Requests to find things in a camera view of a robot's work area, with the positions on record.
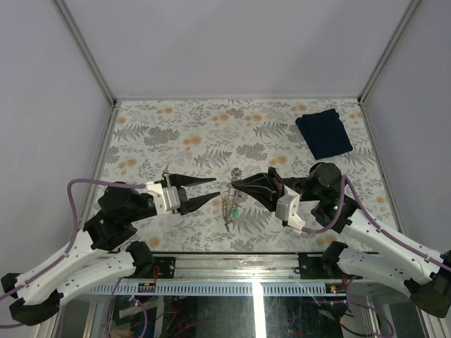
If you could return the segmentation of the large metal keyring disc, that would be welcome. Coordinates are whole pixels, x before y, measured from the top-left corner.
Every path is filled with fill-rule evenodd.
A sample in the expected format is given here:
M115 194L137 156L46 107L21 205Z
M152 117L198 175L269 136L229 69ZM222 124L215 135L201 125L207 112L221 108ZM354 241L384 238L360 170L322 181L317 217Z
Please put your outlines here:
M221 195L222 215L227 233L230 233L229 225L233 222L233 210L237 208L237 201L241 198L241 192L236 190L232 183L242 179L242 171L235 167L230 172L231 178L226 185L226 190Z

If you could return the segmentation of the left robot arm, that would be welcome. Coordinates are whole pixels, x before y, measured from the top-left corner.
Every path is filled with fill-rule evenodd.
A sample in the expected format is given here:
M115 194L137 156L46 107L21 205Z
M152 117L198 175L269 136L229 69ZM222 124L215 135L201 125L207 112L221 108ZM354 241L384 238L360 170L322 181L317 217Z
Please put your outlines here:
M56 315L72 299L110 280L155 277L154 256L145 242L131 238L134 223L160 215L186 215L219 196L219 192L188 197L186 189L209 183L209 178L165 174L155 182L126 184L79 178L67 185L70 205L77 183L104 186L99 211L85 223L73 214L70 240L44 262L26 273L1 278L2 299L9 306L13 328L35 326Z

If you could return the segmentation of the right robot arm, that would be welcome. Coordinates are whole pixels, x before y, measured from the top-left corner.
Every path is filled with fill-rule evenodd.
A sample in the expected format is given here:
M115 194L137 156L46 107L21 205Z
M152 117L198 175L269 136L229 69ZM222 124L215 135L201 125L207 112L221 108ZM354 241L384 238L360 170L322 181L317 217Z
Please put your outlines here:
M354 275L395 289L422 311L445 318L450 309L450 253L420 244L377 221L352 183L333 163L316 163L306 177L282 178L270 167L265 173L235 180L233 188L256 199L284 226L297 233L332 230L373 249L357 251L334 241L324 251L323 273L332 278Z

